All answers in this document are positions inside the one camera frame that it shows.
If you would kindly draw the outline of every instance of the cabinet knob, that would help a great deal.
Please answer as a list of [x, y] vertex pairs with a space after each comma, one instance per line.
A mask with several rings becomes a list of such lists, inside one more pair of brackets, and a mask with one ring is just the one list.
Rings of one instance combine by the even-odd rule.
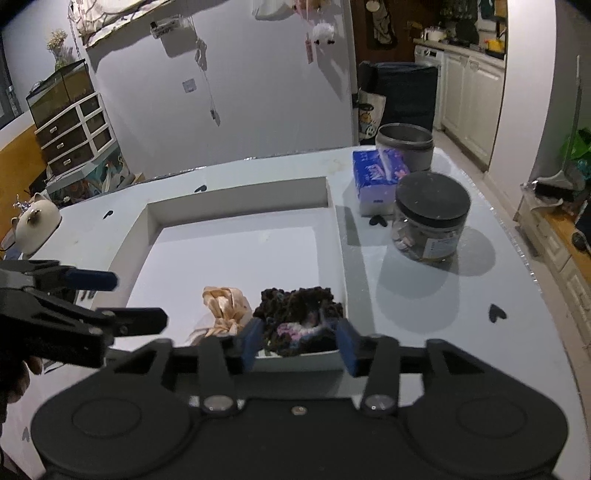
[[579, 300], [581, 302], [581, 306], [583, 307], [583, 310], [585, 310], [586, 312], [588, 312], [589, 310], [591, 310], [591, 307], [589, 307], [587, 305], [587, 302], [585, 301], [585, 294], [584, 293], [579, 293]]

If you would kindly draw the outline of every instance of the crocheted fabric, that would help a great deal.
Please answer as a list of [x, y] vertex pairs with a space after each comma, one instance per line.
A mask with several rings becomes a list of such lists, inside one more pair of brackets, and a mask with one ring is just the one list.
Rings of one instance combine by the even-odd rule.
[[329, 288], [277, 288], [261, 293], [254, 316], [265, 322], [265, 349], [281, 356], [336, 350], [336, 323], [343, 306]]

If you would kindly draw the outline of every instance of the green plastic bag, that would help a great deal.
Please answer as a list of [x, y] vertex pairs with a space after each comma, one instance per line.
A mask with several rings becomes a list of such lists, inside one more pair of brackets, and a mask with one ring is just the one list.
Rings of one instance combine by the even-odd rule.
[[[566, 149], [569, 147], [570, 135], [566, 138], [566, 141], [560, 148], [560, 155], [562, 158], [566, 157]], [[571, 160], [578, 160], [582, 157], [585, 159], [591, 159], [591, 129], [588, 127], [581, 128], [577, 131], [577, 135], [574, 138], [573, 151], [571, 152]]]

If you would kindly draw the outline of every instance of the jar label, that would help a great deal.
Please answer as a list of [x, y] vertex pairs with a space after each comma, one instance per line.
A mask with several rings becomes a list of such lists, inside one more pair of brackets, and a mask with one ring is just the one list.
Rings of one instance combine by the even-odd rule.
[[450, 238], [428, 238], [423, 258], [436, 259], [451, 255], [456, 251], [459, 241], [459, 235], [453, 235]]

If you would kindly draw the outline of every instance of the tissue box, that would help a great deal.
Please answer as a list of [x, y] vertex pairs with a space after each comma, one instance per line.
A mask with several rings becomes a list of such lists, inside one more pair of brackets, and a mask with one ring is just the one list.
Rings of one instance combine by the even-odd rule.
[[377, 150], [353, 152], [353, 176], [362, 216], [392, 215], [396, 200], [396, 186], [408, 167], [402, 155], [392, 150], [382, 160]]

